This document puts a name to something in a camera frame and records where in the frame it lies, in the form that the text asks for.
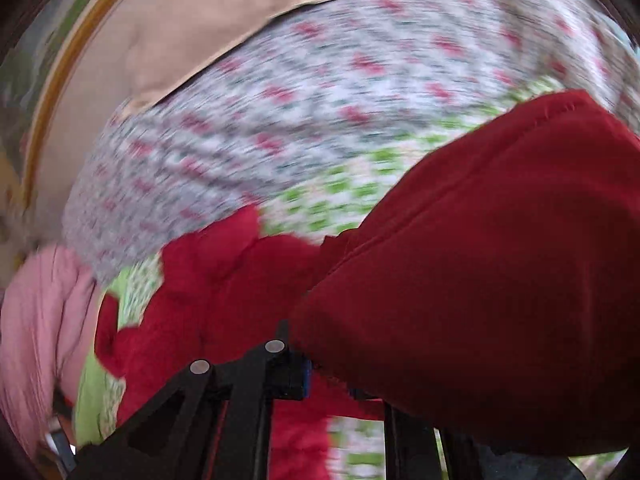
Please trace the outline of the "red puffy jacket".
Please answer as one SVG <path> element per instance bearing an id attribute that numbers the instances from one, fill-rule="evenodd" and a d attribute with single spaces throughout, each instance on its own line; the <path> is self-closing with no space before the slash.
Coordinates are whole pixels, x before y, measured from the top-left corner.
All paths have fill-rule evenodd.
<path id="1" fill-rule="evenodd" d="M 96 357 L 127 420 L 197 359 L 288 322 L 317 367 L 274 406 L 270 477 L 324 479 L 333 416 L 384 403 L 500 448 L 639 439 L 639 140 L 587 93 L 548 94 L 428 154 L 360 226 L 314 245 L 258 212 L 169 243 L 135 328 L 107 295 Z"/>

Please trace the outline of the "pink cloth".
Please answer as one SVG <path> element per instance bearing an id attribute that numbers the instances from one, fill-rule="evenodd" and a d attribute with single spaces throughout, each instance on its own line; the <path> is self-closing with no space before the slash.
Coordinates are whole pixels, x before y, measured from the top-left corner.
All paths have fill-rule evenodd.
<path id="1" fill-rule="evenodd" d="M 62 245 L 31 255 L 1 307 L 1 411 L 29 457 L 48 431 L 53 393 L 77 399 L 92 345 L 99 289 L 91 269 Z"/>

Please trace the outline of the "green white patterned bedsheet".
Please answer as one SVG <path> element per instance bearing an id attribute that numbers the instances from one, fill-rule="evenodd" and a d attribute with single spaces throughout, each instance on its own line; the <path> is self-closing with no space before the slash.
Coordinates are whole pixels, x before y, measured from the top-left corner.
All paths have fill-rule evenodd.
<path id="1" fill-rule="evenodd" d="M 359 226 L 376 203 L 422 155 L 472 131 L 516 104 L 565 90 L 549 76 L 509 92 L 504 98 L 446 117 L 439 125 L 405 133 L 399 141 L 346 160 L 306 182 L 295 185 L 260 206 L 265 234 L 295 233 L 312 242 Z M 154 292 L 163 283 L 160 250 L 124 266 L 105 292 L 119 300 L 117 328 L 137 327 Z M 126 389 L 123 379 L 104 370 L 94 353 L 86 361 L 75 413 L 78 443 L 101 443 L 116 427 L 116 415 Z M 587 479 L 605 479 L 624 452 L 572 458 Z"/>

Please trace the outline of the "pink floral quilt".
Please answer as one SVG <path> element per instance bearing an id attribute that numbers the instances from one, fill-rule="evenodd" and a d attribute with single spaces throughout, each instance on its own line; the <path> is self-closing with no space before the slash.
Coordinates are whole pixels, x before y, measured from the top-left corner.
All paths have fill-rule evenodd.
<path id="1" fill-rule="evenodd" d="M 541 77 L 639 125 L 639 53 L 589 0 L 335 0 L 267 26 L 143 112 L 118 110 L 64 240 L 102 282 L 405 133 Z"/>

